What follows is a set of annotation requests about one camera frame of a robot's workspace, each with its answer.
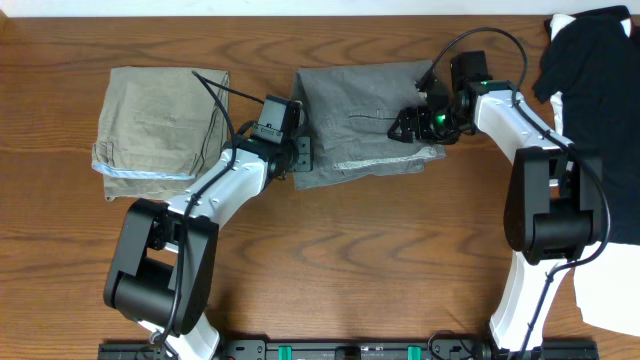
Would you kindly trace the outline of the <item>grey shorts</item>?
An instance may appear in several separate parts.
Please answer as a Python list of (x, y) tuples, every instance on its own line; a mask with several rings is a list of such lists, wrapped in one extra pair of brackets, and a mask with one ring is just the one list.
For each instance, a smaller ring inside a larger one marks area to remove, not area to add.
[(423, 99), (415, 82), (430, 60), (300, 68), (292, 98), (303, 103), (313, 169), (294, 176), (295, 188), (337, 185), (368, 175), (418, 173), (446, 157), (442, 145), (402, 143), (387, 136), (399, 112)]

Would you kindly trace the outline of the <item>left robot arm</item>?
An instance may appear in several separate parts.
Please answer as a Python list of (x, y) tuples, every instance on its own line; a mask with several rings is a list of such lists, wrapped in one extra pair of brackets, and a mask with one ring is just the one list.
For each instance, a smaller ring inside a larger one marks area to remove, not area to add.
[(101, 359), (212, 359), (221, 341), (206, 307), (219, 230), (272, 179), (312, 169), (307, 136), (273, 144), (240, 136), (236, 149), (184, 193), (127, 211), (105, 303), (151, 333), (143, 344), (103, 344)]

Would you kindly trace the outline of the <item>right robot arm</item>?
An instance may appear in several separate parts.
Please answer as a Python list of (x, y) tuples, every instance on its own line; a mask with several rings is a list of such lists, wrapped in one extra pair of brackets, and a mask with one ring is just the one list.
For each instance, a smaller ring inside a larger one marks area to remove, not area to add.
[(512, 165), (503, 214), (512, 260), (479, 357), (539, 359), (543, 327), (568, 271), (595, 259), (610, 231), (610, 210), (598, 156), (578, 152), (525, 103), (510, 81), (474, 76), (458, 83), (455, 100), (437, 80), (421, 84), (425, 104), (401, 110), (390, 139), (453, 145), (481, 132)]

